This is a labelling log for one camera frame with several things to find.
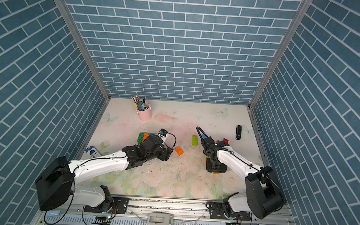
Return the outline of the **pink pen cup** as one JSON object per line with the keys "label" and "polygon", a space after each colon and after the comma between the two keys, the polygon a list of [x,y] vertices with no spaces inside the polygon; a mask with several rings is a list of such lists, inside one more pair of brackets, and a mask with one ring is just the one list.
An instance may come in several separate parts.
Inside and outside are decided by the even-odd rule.
{"label": "pink pen cup", "polygon": [[144,103],[145,109],[143,110],[136,110],[138,118],[140,121],[142,122],[147,122],[149,120],[151,120],[152,118],[152,109],[151,109],[151,105],[149,104],[149,102],[145,102]]}

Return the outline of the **grey handheld device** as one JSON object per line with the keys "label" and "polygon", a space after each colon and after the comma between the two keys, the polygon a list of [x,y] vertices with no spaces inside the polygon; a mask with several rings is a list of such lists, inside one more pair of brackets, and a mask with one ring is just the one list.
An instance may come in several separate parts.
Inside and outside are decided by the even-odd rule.
{"label": "grey handheld device", "polygon": [[147,225],[173,225],[174,215],[163,212],[151,212],[148,214]]}

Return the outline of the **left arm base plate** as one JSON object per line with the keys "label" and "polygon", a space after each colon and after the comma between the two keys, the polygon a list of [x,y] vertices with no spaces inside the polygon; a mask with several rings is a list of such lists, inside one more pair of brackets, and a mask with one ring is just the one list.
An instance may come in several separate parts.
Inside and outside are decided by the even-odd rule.
{"label": "left arm base plate", "polygon": [[128,204],[129,198],[127,197],[113,197],[112,202],[105,200],[97,207],[85,205],[83,210],[86,213],[125,214]]}

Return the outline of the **lime green lego brick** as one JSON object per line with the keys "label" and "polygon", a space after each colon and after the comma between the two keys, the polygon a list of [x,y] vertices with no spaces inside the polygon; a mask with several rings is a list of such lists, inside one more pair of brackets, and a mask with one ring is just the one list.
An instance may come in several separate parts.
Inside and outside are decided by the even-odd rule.
{"label": "lime green lego brick", "polygon": [[192,146],[198,145],[198,136],[192,136]]}

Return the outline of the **black small box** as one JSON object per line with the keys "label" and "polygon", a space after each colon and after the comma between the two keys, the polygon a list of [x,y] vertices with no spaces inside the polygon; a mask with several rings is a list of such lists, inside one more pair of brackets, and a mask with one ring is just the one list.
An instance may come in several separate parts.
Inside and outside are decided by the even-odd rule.
{"label": "black small box", "polygon": [[235,132],[236,140],[241,140],[241,136],[242,136],[242,126],[237,125],[236,126],[236,132]]}

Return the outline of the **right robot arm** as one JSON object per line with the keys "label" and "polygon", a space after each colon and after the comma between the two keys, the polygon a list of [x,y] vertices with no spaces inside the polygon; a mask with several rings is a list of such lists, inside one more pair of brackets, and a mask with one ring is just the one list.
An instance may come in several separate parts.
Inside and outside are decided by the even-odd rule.
{"label": "right robot arm", "polygon": [[286,197],[276,172],[270,166],[260,167],[238,154],[227,142],[215,142],[200,127],[196,127],[196,130],[203,154],[207,157],[206,170],[224,174],[231,169],[245,181],[245,195],[234,193],[223,200],[222,209],[228,218],[248,211],[264,219],[282,209]]}

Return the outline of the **dark green lego brick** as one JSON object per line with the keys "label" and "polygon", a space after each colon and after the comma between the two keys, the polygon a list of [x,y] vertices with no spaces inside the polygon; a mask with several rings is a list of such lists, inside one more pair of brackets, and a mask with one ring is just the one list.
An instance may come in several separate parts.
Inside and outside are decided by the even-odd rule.
{"label": "dark green lego brick", "polygon": [[143,133],[143,132],[139,133],[138,139],[137,139],[138,144],[140,144],[140,143],[143,142],[143,140],[144,140],[144,134],[145,134],[145,133]]}

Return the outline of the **blue white card box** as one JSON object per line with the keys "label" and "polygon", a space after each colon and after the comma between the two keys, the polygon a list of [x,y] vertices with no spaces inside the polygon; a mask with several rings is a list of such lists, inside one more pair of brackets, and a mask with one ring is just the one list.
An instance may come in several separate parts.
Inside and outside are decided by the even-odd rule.
{"label": "blue white card box", "polygon": [[94,146],[89,146],[85,149],[85,152],[91,157],[91,158],[97,158],[101,157],[102,155],[99,153],[99,151]]}

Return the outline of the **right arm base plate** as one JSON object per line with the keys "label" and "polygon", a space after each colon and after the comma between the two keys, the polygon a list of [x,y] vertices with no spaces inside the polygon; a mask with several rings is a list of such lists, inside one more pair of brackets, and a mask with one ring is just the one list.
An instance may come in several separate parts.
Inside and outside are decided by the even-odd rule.
{"label": "right arm base plate", "polygon": [[233,212],[229,209],[227,205],[224,203],[218,202],[207,202],[205,204],[206,208],[209,211],[210,219],[227,219],[227,220],[244,220],[244,221],[251,221],[251,212],[248,211],[240,211],[240,212]]}

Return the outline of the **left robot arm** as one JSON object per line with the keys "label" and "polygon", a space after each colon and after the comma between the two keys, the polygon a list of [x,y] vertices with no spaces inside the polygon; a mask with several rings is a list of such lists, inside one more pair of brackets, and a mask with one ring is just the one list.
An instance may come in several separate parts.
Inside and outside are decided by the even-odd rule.
{"label": "left robot arm", "polygon": [[140,167],[153,159],[167,161],[174,151],[166,144],[171,136],[161,129],[137,145],[126,146],[106,156],[72,161],[64,156],[56,158],[35,181],[39,209],[47,212],[64,204],[83,204],[97,212],[111,212],[115,207],[114,199],[107,186],[90,188],[81,187],[80,183],[103,174]]}

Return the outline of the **orange lego brick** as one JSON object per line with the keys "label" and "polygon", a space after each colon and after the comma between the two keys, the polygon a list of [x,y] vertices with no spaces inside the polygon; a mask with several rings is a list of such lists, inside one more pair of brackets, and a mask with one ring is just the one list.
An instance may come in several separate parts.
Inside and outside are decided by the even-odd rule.
{"label": "orange lego brick", "polygon": [[150,133],[144,133],[144,135],[143,135],[143,141],[146,140],[148,136],[150,136]]}

